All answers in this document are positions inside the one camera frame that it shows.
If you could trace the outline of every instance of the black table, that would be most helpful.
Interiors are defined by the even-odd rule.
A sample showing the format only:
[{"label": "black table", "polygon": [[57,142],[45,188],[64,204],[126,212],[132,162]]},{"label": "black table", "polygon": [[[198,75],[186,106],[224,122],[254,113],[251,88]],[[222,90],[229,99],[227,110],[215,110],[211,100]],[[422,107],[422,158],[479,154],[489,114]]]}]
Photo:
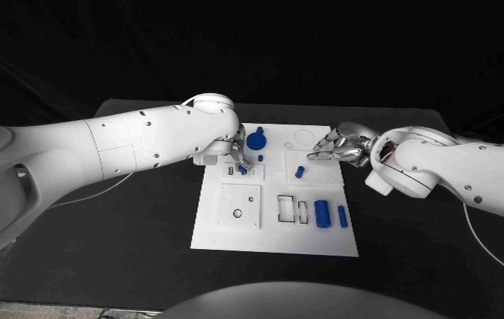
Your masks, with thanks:
[{"label": "black table", "polygon": [[[169,104],[110,100],[97,116]],[[235,110],[241,122],[335,127],[355,121],[381,131],[422,125],[450,132],[431,110],[260,104]],[[48,210],[0,264],[0,299],[163,310],[228,286],[297,280],[375,291],[454,318],[504,317],[504,269],[483,252],[461,201],[444,188],[425,200],[396,191],[384,197],[365,184],[371,169],[342,164],[359,258],[192,250],[204,170],[186,160],[136,173],[96,199]],[[471,218],[499,251],[492,235],[504,233],[503,218],[474,209]]]}]

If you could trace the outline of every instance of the blue cylinder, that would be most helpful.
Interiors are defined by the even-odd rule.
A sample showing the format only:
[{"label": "blue cylinder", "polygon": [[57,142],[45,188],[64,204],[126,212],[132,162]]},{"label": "blue cylinder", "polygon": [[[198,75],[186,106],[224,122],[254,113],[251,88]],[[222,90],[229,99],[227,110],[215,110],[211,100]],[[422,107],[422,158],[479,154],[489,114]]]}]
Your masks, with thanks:
[{"label": "blue cylinder", "polygon": [[299,177],[299,178],[303,177],[303,172],[304,172],[304,167],[300,166],[300,167],[297,168],[297,177]]},{"label": "blue cylinder", "polygon": [[345,213],[345,206],[339,206],[339,215],[340,215],[340,223],[342,223],[342,228],[348,228],[348,215]]},{"label": "blue cylinder", "polygon": [[252,150],[261,150],[265,147],[265,135],[263,133],[263,127],[258,127],[258,131],[247,136],[247,146]]},{"label": "blue cylinder", "polygon": [[329,202],[326,200],[316,201],[316,219],[320,228],[332,226],[332,217],[329,215]]}]

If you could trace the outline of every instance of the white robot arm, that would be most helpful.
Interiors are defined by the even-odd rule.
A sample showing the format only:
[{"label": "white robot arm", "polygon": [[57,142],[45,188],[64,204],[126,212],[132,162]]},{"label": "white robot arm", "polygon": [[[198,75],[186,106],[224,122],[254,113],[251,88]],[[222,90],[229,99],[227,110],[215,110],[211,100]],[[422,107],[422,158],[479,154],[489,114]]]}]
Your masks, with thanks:
[{"label": "white robot arm", "polygon": [[[336,142],[336,149],[320,151]],[[314,147],[310,160],[349,161],[373,171],[366,184],[388,195],[392,189],[427,198],[437,184],[470,206],[504,216],[504,148],[502,144],[463,143],[427,127],[396,128],[382,135],[345,122]]]},{"label": "white robot arm", "polygon": [[250,168],[234,107],[227,96],[206,93],[195,97],[193,107],[0,127],[0,249],[55,201],[88,184],[189,158],[215,165],[219,155],[231,155]]}]

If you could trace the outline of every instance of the black tabletop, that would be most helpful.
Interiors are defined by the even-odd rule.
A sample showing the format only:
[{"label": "black tabletop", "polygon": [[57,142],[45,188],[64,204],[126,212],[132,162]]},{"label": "black tabletop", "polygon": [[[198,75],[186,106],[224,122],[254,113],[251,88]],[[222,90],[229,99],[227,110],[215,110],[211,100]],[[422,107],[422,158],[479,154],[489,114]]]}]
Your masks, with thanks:
[{"label": "black tabletop", "polygon": [[[97,116],[169,104],[110,100]],[[421,125],[450,133],[431,110],[261,104],[237,104],[235,110],[241,122],[335,127],[355,121],[381,131]],[[384,197],[365,184],[371,168],[342,164],[359,258],[192,250],[204,170],[186,160],[48,210],[0,264],[0,299],[163,310],[228,286],[296,280],[366,289],[448,317],[504,317],[504,269],[477,244],[461,201],[444,188],[424,200],[396,191]],[[504,233],[503,218],[470,213],[499,252],[493,235]]]}]

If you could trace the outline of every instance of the white board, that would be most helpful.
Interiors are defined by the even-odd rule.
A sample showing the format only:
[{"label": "white board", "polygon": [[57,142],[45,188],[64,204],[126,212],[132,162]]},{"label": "white board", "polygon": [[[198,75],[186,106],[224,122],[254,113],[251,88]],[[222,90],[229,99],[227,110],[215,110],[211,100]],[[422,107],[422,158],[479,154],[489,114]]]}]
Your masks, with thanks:
[{"label": "white board", "polygon": [[[306,159],[332,128],[244,126],[248,135],[263,126],[267,145],[258,151],[245,148],[252,164],[247,175],[235,171],[229,174],[231,157],[219,157],[218,165],[205,168],[192,248],[359,257],[340,164]],[[299,166],[304,166],[303,178],[296,177]],[[278,204],[280,195],[293,197],[294,222],[278,221],[280,208],[290,207],[283,205],[286,200]],[[330,228],[316,224],[317,200],[329,203]],[[348,213],[348,228],[340,225],[339,206]],[[309,224],[301,223],[300,212],[309,217]]]}]

